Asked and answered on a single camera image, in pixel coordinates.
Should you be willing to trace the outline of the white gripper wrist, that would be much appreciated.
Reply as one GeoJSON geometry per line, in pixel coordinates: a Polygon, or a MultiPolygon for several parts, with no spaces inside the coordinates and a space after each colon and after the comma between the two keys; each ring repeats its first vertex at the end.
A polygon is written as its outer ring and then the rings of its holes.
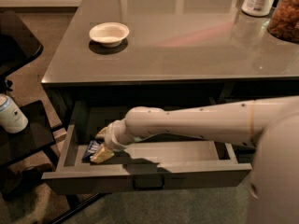
{"type": "Polygon", "coordinates": [[[95,154],[90,157],[93,163],[102,163],[114,156],[114,152],[125,150],[135,142],[136,134],[127,126],[125,119],[115,120],[101,129],[94,137],[96,140],[105,140],[95,154]]]}

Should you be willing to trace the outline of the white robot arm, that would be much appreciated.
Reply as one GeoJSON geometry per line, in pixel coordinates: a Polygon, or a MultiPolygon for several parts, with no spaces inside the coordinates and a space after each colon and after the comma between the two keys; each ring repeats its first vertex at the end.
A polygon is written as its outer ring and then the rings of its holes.
{"type": "Polygon", "coordinates": [[[299,97],[165,111],[134,107],[95,136],[101,163],[129,145],[170,133],[254,147],[248,224],[299,224],[299,97]]]}

